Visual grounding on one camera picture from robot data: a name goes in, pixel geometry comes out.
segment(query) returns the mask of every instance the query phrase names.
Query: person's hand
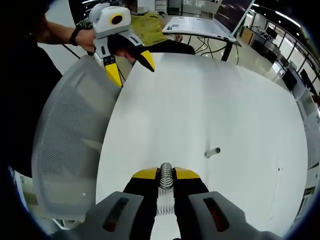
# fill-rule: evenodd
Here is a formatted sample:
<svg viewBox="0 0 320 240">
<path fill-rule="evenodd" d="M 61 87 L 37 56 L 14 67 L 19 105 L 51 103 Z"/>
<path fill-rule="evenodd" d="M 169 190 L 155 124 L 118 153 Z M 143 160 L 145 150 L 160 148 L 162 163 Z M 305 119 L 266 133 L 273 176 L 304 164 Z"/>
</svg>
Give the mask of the person's hand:
<svg viewBox="0 0 320 240">
<path fill-rule="evenodd" d="M 81 46 L 84 50 L 94 53 L 94 39 L 96 38 L 95 32 L 93 29 L 85 30 L 82 29 L 79 31 L 78 35 L 75 37 L 75 42 Z"/>
<path fill-rule="evenodd" d="M 181 34 L 174 35 L 174 40 L 181 42 L 184 39 L 184 37 Z"/>
<path fill-rule="evenodd" d="M 124 49 L 117 49 L 114 54 L 119 57 L 125 57 L 131 63 L 136 61 L 136 59 Z"/>
</svg>

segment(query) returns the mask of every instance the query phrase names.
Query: yellow shirt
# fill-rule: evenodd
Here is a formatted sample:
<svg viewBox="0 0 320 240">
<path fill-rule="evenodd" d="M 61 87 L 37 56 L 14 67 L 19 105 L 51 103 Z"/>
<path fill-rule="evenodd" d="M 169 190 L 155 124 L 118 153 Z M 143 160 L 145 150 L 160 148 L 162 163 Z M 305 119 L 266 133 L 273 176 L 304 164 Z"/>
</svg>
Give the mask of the yellow shirt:
<svg viewBox="0 0 320 240">
<path fill-rule="evenodd" d="M 167 40 L 159 18 L 158 13 L 151 11 L 144 15 L 131 15 L 131 28 L 146 47 Z"/>
</svg>

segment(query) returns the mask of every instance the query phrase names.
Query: small cylinder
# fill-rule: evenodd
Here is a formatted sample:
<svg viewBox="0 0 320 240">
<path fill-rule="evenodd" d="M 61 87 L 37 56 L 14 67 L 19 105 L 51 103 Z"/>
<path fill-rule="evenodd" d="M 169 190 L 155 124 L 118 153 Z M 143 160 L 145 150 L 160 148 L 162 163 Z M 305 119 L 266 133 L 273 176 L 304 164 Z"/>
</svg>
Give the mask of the small cylinder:
<svg viewBox="0 0 320 240">
<path fill-rule="evenodd" d="M 214 149 L 205 151 L 204 156 L 208 159 L 208 158 L 210 158 L 211 156 L 216 155 L 216 154 L 218 154 L 218 153 L 220 153 L 220 152 L 221 152 L 221 149 L 220 149 L 219 147 L 216 147 L 216 148 L 214 148 Z"/>
</svg>

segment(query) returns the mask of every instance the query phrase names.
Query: desk leg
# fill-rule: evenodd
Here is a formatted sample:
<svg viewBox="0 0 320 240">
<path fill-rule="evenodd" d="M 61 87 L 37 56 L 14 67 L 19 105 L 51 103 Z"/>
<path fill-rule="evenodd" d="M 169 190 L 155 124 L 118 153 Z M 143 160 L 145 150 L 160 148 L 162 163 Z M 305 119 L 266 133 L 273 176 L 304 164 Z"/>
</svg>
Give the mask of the desk leg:
<svg viewBox="0 0 320 240">
<path fill-rule="evenodd" d="M 190 44 L 190 41 L 191 41 L 191 37 L 192 37 L 192 36 L 190 35 L 190 37 L 189 37 L 189 40 L 188 40 L 188 45 Z"/>
<path fill-rule="evenodd" d="M 228 60 L 228 57 L 229 57 L 231 49 L 232 49 L 232 45 L 233 45 L 232 42 L 227 42 L 226 43 L 226 46 L 225 46 L 221 61 L 226 62 Z"/>
</svg>

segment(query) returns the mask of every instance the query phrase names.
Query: chair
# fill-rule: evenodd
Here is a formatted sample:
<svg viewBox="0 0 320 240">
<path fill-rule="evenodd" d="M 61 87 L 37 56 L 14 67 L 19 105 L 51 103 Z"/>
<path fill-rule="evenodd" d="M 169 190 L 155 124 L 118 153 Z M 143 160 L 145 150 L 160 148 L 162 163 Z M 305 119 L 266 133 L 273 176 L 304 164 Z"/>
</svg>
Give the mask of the chair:
<svg viewBox="0 0 320 240">
<path fill-rule="evenodd" d="M 101 148 L 120 90 L 86 55 L 47 99 L 33 141 L 32 178 L 48 217 L 83 221 L 95 205 Z"/>
</svg>

